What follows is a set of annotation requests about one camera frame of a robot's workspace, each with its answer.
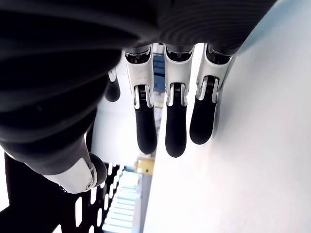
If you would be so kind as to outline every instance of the white wall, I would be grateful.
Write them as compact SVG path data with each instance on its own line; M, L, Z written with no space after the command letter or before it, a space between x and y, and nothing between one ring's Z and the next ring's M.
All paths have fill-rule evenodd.
M188 136L185 153L171 158L164 108L145 233L311 232L310 9L310 0L284 0L251 33L209 142ZM194 52L188 131L202 48Z
M92 153L104 162L134 166L139 148L133 97L124 57L117 66L121 96L117 102L102 99L95 120Z

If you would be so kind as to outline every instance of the robotic hand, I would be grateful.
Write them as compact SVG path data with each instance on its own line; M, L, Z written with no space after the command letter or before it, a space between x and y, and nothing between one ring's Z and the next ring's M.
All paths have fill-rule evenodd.
M165 45L166 149L186 147L193 48L205 43L190 138L209 140L232 55L276 0L138 0L0 3L0 144L14 159L80 193L106 179L83 135L103 96L120 96L125 56L138 146L156 149L152 44Z

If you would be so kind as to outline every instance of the white background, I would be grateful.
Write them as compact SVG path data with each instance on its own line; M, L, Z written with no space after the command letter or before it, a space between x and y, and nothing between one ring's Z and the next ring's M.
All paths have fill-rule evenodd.
M213 139L198 146L188 136L171 158L166 108L163 117L145 233L310 233L311 1L279 2L241 47Z

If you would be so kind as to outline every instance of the black fingertip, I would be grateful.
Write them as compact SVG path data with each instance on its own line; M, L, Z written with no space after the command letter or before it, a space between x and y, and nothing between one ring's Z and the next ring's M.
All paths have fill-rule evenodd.
M151 154L156 150L157 136L154 107L148 108L142 104L135 109L137 142L141 152Z
M89 152L92 164L94 164L97 172L97 182L95 187L101 185L107 178L107 168L103 161L97 157L95 154Z
M108 79L105 97L109 102L116 102L120 98L120 86L118 78L114 82Z
M187 107L180 103L167 106L165 148L174 158L181 156L186 149L186 112Z
M198 100L195 103L190 123L190 138L197 145L206 143L213 132L216 104L211 98Z

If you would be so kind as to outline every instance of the yellow object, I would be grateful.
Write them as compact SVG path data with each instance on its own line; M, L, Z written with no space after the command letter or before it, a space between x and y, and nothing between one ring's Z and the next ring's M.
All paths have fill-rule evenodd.
M154 172L155 159L154 158L137 158L135 163L135 172L141 174L152 175Z

